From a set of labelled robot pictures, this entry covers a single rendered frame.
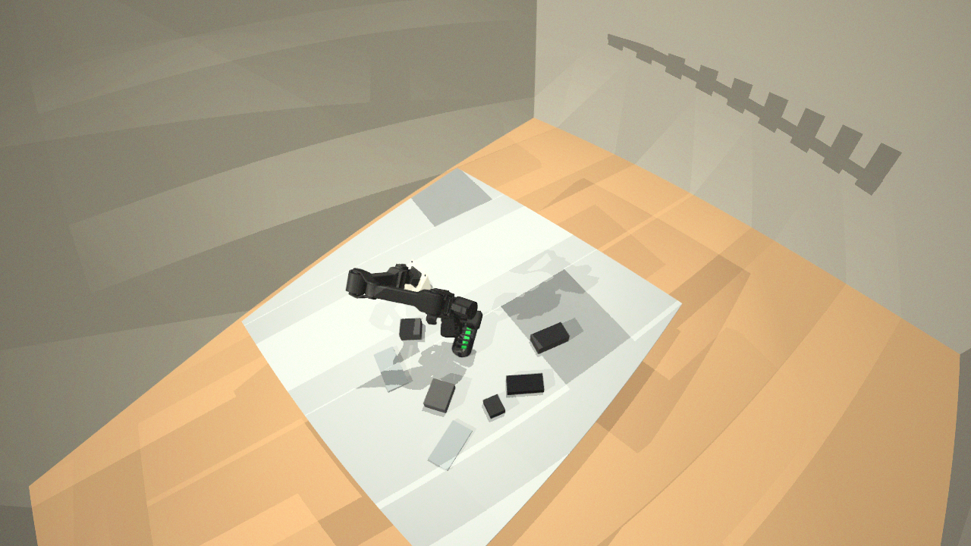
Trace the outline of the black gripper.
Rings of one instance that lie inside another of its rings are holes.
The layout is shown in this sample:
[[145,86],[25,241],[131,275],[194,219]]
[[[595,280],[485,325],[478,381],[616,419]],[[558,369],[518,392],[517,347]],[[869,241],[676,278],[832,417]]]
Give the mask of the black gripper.
[[[450,315],[451,317],[454,317],[455,314],[451,313]],[[476,315],[473,319],[467,319],[464,317],[460,317],[460,315],[455,315],[455,317],[459,318],[459,325],[462,325],[462,328],[466,324],[466,328],[472,328],[472,329],[481,328],[482,316],[483,316],[482,312],[478,310],[476,310]],[[426,321],[428,322],[428,325],[436,325],[437,318],[439,318],[437,315],[427,315]]]

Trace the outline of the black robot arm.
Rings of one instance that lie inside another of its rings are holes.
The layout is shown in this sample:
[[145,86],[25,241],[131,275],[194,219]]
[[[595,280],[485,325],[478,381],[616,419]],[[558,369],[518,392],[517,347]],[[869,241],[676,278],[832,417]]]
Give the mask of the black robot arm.
[[[463,297],[455,297],[449,290],[430,289],[421,291],[405,290],[404,284],[412,284],[415,289],[423,273],[406,264],[395,264],[386,272],[372,273],[361,268],[349,270],[346,291],[355,300],[387,300],[415,306],[427,315],[441,318],[441,336],[458,337],[462,333],[459,325],[460,315],[474,319],[478,304]],[[443,313],[443,314],[440,314]],[[455,314],[451,317],[450,314]]]

